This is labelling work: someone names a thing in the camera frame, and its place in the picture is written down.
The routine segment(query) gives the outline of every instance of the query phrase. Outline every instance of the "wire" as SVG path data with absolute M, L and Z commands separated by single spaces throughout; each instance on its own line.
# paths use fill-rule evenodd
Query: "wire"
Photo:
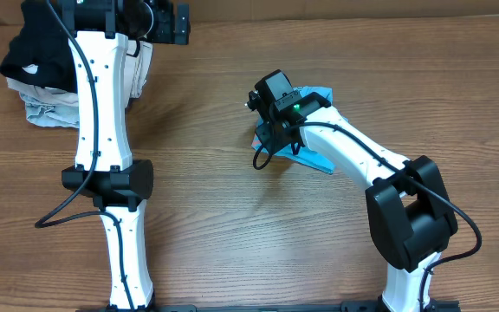
M 300 144 L 298 144 L 298 147 L 295 147 L 295 143 L 292 142 L 290 147 L 292 148 L 292 154 L 294 154 L 294 156 L 297 156 L 297 154 L 300 153 L 300 148 L 301 148 Z
M 259 148 L 257 148 L 255 155 L 253 155 L 253 167 L 256 170 L 261 170 L 269 164 L 270 160 L 273 159 L 273 154 L 275 153 L 274 150 L 276 149 L 276 132 L 275 132 L 276 119 L 275 119 L 275 116 L 273 115 L 273 105 L 272 104 L 269 106 L 269 117 L 270 117 L 269 127 L 270 127 L 270 132 L 272 135 L 273 144 L 271 145 L 271 151 L 267 151 L 269 154 L 267 156 L 267 159 L 260 166 L 257 165 L 257 158 L 259 157 L 259 154 L 261 154 L 261 151 L 265 147 L 264 142 L 261 142 L 261 146 L 259 146 Z
M 117 220 L 117 218 L 110 214 L 109 212 L 104 212 L 104 211 L 89 211 L 89 212 L 83 212 L 83 213 L 78 213 L 70 217 L 62 218 L 56 221 L 51 221 L 51 222 L 46 222 L 49 219 L 51 219 L 54 215 L 59 213 L 59 211 L 63 210 L 68 204 L 70 204 L 81 192 L 84 190 L 87 186 L 87 184 L 90 182 L 90 179 L 94 176 L 95 172 L 95 167 L 97 165 L 97 158 L 99 157 L 99 114 L 98 114 L 98 106 L 97 106 L 97 95 L 95 93 L 95 82 L 94 82 L 94 75 L 92 74 L 92 69 L 90 68 L 87 58 L 84 55 L 84 52 L 82 51 L 82 48 L 76 41 L 75 37 L 68 31 L 67 27 L 63 24 L 61 18 L 59 15 L 57 15 L 57 12 L 55 12 L 55 9 L 51 5 L 50 0 L 46 0 L 46 4 L 49 7 L 49 11 L 51 11 L 51 14 L 55 18 L 55 20 L 59 23 L 61 26 L 61 29 L 67 34 L 68 39 L 73 43 L 73 46 L 75 46 L 76 51 L 78 52 L 78 55 L 80 56 L 82 60 L 82 64 L 84 66 L 84 69 L 86 69 L 87 73 L 87 80 L 90 85 L 90 91 L 92 93 L 92 105 L 93 105 L 93 110 L 94 110 L 94 150 L 92 151 L 92 165 L 90 166 L 90 169 L 87 172 L 87 176 L 84 179 L 84 182 L 74 191 L 67 199 L 65 199 L 60 205 L 58 205 L 54 210 L 52 210 L 50 213 L 45 215 L 43 218 L 39 219 L 34 226 L 37 229 L 42 229 L 58 224 L 64 224 L 68 221 L 76 220 L 78 218 L 84 218 L 84 217 L 89 217 L 89 216 L 106 216 L 108 218 L 111 218 L 113 220 L 113 225 L 117 228 L 117 234 L 119 236 L 119 267 L 120 267 L 120 277 L 121 281 L 125 287 L 125 292 L 126 292 L 126 298 L 128 299 L 128 304 L 130 305 L 130 310 L 134 311 L 134 304 L 132 300 L 132 296 L 130 294 L 130 289 L 128 288 L 128 283 L 126 282 L 126 274 L 125 274 L 125 267 L 124 267 L 124 259 L 123 259 L 123 253 L 124 253 L 124 248 L 123 248 L 123 243 L 122 243 L 122 233 L 120 231 L 120 221 Z
M 395 174 L 399 174 L 401 177 L 406 179 L 408 182 L 413 184 L 415 187 L 417 187 L 419 190 L 428 193 L 430 196 L 438 200 L 440 203 L 449 206 L 455 213 L 459 215 L 465 222 L 470 226 L 470 228 L 475 232 L 475 238 L 476 238 L 476 243 L 475 247 L 473 247 L 471 250 L 466 251 L 461 254 L 449 256 L 442 258 L 440 260 L 437 260 L 431 264 L 429 264 L 425 269 L 423 273 L 423 277 L 421 278 L 421 284 L 419 286 L 419 307 L 420 307 L 420 312 L 424 312 L 424 287 L 426 285 L 426 280 L 429 274 L 432 274 L 432 270 L 437 267 L 440 264 L 443 263 L 448 263 L 450 261 L 458 260 L 458 259 L 463 259 L 466 257 L 473 256 L 476 254 L 480 249 L 481 246 L 483 245 L 483 236 L 481 235 L 481 231 L 479 230 L 478 226 L 476 225 L 475 221 L 471 219 L 465 212 L 463 212 L 461 209 L 459 209 L 456 205 L 452 204 L 448 199 L 443 198 L 442 196 L 436 194 L 433 190 L 429 189 L 428 187 L 422 185 L 421 183 L 417 182 L 417 180 L 413 179 L 412 177 L 402 174 L 403 171 L 400 171 L 398 168 L 390 164 L 386 159 L 380 155 L 378 155 L 371 147 L 369 147 L 367 144 L 365 144 L 362 140 L 360 140 L 358 137 L 356 137 L 353 133 L 350 133 L 343 127 L 340 127 L 338 125 L 326 123 L 326 122 L 306 122 L 300 125 L 294 125 L 290 127 L 286 127 L 284 129 L 285 132 L 291 133 L 294 130 L 300 129 L 302 127 L 311 127 L 311 126 L 318 126 L 318 127 L 328 127 L 333 129 L 334 131 L 341 132 L 345 134 L 347 137 L 352 139 L 355 143 L 357 143 L 359 146 L 363 147 L 364 150 L 366 150 L 373 158 L 375 158 L 380 164 L 383 166 L 386 166 L 388 169 L 394 171 Z

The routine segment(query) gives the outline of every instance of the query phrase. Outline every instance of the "folded clothing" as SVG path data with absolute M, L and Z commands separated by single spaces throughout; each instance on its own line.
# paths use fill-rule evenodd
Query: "folded clothing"
M 38 99 L 19 93 L 24 101 L 26 120 L 39 127 L 75 127 L 80 126 L 78 106 L 51 105 Z
M 299 90 L 301 96 L 306 96 L 312 92 L 316 92 L 319 95 L 323 96 L 327 100 L 329 100 L 331 103 L 333 102 L 333 90 L 331 88 L 325 88 L 325 87 L 299 87 L 299 88 L 294 88 L 294 90 Z M 262 119 L 260 118 L 259 121 L 257 122 L 257 126 L 259 127 L 263 123 Z M 257 150 L 259 146 L 261 146 L 261 142 L 255 135 L 253 138 L 253 143 L 251 146 Z M 264 153 L 267 153 L 267 149 L 263 148 L 262 150 Z M 311 151 L 308 147 L 302 147 L 300 148 L 300 152 L 297 155 L 294 155 L 292 153 L 292 147 L 291 146 L 285 146 L 282 150 L 277 152 L 275 156 L 279 157 L 285 157 L 288 159 L 292 159 L 293 161 L 297 161 L 302 165 L 305 166 L 310 166 L 314 169 L 320 170 L 322 172 L 326 172 L 328 174 L 333 174 L 334 169 L 336 166 L 328 159 L 323 157 L 317 152 Z
M 128 43 L 127 53 L 132 55 L 136 42 Z M 153 46 L 143 42 L 137 57 L 126 56 L 124 67 L 123 103 L 129 98 L 139 98 L 146 84 L 146 76 L 152 61 Z M 80 126 L 78 94 L 58 88 L 41 88 L 7 78 L 7 86 L 19 92 L 26 109 L 26 120 L 39 127 Z
M 27 0 L 21 10 L 24 26 L 9 43 L 0 73 L 27 85 L 75 93 L 75 65 L 67 35 L 45 3 Z

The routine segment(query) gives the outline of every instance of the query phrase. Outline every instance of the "blue towel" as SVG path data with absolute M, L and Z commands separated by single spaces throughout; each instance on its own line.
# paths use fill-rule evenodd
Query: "blue towel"
M 325 87 L 299 87 L 294 88 L 294 90 L 300 90 L 301 96 L 306 96 L 312 92 L 316 92 L 321 96 L 325 97 L 331 103 L 333 102 L 333 90 L 331 88 Z M 257 126 L 259 127 L 263 123 L 263 120 L 260 118 L 257 122 Z M 252 146 L 257 150 L 259 146 L 261 146 L 261 142 L 254 136 Z M 292 154 L 292 147 L 285 146 L 281 151 L 275 154 L 275 156 L 286 157 L 288 159 L 292 159 L 293 161 L 297 161 L 302 165 L 310 166 L 314 169 L 321 170 L 328 174 L 334 173 L 334 164 L 330 162 L 328 159 L 324 158 L 320 154 L 311 151 L 307 147 L 302 147 L 300 152 L 297 155 Z

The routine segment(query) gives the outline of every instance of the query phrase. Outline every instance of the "black cloth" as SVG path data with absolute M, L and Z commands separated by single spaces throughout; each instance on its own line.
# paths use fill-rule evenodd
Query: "black cloth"
M 76 93 L 76 74 L 68 38 L 43 2 L 26 0 L 21 4 L 24 26 L 9 43 L 0 73 L 5 77 L 38 86 Z M 35 64 L 36 74 L 23 67 Z

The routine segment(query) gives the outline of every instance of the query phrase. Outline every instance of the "wall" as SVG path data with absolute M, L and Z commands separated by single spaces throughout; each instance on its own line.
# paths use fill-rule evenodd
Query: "wall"
M 0 25 L 23 23 L 20 3 L 0 0 Z M 434 17 L 499 14 L 499 0 L 182 0 L 191 20 Z

